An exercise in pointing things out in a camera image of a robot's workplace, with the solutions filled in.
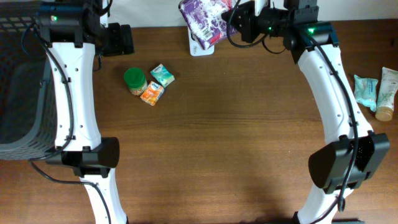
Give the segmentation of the green lid jar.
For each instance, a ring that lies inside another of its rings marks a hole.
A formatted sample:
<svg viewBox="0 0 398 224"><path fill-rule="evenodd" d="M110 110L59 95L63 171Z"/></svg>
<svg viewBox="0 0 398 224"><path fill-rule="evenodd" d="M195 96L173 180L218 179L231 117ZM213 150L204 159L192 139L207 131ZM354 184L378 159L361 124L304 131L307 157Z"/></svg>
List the green lid jar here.
<svg viewBox="0 0 398 224"><path fill-rule="evenodd" d="M140 68L129 68L124 73L124 81L129 91L136 96L141 96L147 88L147 80Z"/></svg>

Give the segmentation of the red purple tissue pack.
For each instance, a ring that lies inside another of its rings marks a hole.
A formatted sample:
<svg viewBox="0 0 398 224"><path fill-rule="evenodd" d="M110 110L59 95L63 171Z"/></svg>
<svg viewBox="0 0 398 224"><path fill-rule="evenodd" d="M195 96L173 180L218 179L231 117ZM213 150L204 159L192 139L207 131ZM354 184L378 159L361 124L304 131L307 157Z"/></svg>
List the red purple tissue pack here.
<svg viewBox="0 0 398 224"><path fill-rule="evenodd" d="M203 50L208 50L227 38L227 22L221 18L236 4L234 0L183 0L178 9L194 39Z"/></svg>

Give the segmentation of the teal Kleenex tissue pack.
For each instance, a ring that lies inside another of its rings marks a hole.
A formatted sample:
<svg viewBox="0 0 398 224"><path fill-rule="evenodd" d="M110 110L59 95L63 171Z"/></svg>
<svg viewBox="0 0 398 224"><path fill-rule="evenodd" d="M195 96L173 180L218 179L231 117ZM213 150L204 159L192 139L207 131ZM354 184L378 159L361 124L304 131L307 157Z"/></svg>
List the teal Kleenex tissue pack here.
<svg viewBox="0 0 398 224"><path fill-rule="evenodd" d="M175 77L162 64L155 67L150 73L164 88L175 80Z"/></svg>

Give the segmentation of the orange Kleenex tissue pack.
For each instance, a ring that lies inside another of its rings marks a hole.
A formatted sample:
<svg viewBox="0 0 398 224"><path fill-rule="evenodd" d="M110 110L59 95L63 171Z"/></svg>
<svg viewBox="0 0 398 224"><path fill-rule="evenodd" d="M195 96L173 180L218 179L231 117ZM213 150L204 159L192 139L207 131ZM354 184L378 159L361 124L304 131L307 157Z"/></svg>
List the orange Kleenex tissue pack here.
<svg viewBox="0 0 398 224"><path fill-rule="evenodd" d="M156 82L150 82L140 98L147 104L154 106L163 93L164 87L162 85L157 84Z"/></svg>

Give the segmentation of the mint green wipes pack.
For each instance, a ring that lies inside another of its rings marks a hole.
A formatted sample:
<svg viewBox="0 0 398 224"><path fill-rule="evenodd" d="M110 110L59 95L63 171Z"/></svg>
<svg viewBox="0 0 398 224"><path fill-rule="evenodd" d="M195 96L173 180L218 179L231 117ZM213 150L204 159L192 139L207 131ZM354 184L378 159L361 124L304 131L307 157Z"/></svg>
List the mint green wipes pack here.
<svg viewBox="0 0 398 224"><path fill-rule="evenodd" d="M376 111L376 86L378 80L374 78L361 78L354 75L354 97L357 103Z"/></svg>

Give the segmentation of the white floral cream tube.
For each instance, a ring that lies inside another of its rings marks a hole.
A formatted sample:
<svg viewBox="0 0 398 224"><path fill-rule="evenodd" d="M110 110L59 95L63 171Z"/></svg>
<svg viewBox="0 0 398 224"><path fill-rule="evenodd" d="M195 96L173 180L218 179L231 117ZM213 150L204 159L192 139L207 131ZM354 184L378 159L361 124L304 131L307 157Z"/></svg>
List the white floral cream tube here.
<svg viewBox="0 0 398 224"><path fill-rule="evenodd" d="M397 71L382 67L382 78L377 98L376 118L390 121L394 113L394 98L397 93Z"/></svg>

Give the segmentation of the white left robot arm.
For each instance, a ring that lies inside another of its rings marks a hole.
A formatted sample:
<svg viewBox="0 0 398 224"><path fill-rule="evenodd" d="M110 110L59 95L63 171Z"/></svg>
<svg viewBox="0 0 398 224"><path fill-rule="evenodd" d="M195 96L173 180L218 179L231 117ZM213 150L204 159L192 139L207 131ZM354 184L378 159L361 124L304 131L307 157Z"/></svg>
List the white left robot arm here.
<svg viewBox="0 0 398 224"><path fill-rule="evenodd" d="M53 1L39 7L34 31L51 65L57 112L55 150L43 159L73 171L96 223L127 223L116 184L119 141L100 135L94 106L94 64L134 52L131 28L108 22L111 6L111 1Z"/></svg>

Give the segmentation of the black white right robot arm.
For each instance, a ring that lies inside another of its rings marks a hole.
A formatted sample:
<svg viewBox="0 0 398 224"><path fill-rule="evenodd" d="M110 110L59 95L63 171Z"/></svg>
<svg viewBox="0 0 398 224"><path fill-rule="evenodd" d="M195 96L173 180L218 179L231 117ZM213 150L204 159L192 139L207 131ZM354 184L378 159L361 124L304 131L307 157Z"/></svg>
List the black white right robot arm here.
<svg viewBox="0 0 398 224"><path fill-rule="evenodd" d="M242 47L280 37L310 85L325 135L323 148L308 160L312 188L294 223L333 223L346 198L370 179L390 148L362 114L347 80L333 25L318 20L316 1L238 1L222 13L229 29L241 34Z"/></svg>

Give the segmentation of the white barcode scanner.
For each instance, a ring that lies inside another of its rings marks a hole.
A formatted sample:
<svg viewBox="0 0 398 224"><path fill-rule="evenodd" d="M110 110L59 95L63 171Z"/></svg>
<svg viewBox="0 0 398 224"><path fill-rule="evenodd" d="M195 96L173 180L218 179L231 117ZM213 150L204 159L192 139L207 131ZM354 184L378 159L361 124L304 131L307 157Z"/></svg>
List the white barcode scanner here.
<svg viewBox="0 0 398 224"><path fill-rule="evenodd" d="M188 40L189 40L190 54L193 57L212 55L215 51L214 46L210 47L207 50L203 50L201 45L193 38L193 34L191 33L190 29L188 29Z"/></svg>

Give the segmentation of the grey plastic basket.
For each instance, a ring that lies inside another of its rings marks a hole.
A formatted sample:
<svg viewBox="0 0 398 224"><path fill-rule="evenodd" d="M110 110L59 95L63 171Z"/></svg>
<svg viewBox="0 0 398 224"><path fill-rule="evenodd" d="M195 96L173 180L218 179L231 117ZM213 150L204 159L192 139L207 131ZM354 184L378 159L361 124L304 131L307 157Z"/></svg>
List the grey plastic basket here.
<svg viewBox="0 0 398 224"><path fill-rule="evenodd" d="M39 1L1 2L1 159L28 160L54 152L57 132L50 62L28 27Z"/></svg>

